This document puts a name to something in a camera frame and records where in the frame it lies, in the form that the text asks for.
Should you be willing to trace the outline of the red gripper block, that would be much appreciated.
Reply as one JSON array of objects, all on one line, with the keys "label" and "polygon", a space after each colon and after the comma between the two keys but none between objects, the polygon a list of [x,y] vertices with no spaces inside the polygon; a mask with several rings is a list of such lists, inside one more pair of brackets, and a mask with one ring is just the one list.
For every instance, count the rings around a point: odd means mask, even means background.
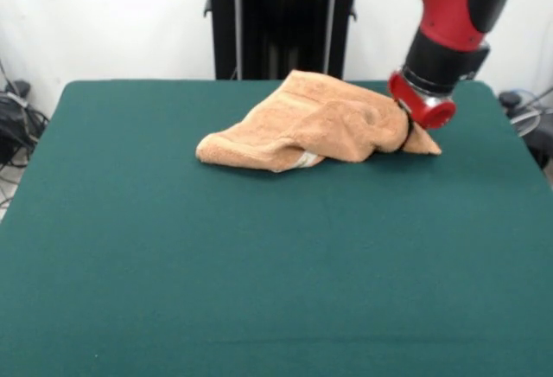
[{"label": "red gripper block", "polygon": [[456,113],[456,105],[450,97],[436,97],[420,92],[399,71],[389,78],[388,88],[392,98],[403,107],[407,118],[406,135],[396,152],[403,150],[408,143],[415,122],[423,129],[440,129]]}]

